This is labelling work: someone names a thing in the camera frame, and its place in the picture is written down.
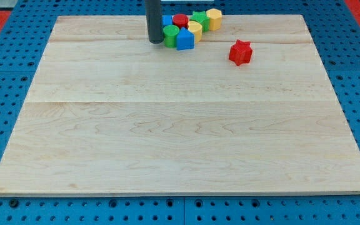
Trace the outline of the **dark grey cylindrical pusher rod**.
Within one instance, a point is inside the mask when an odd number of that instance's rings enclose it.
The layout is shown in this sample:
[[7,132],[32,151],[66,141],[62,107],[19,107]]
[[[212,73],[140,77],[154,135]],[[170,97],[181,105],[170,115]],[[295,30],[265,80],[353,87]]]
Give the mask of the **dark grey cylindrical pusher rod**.
[[160,0],[145,0],[145,13],[149,42],[159,44],[164,40]]

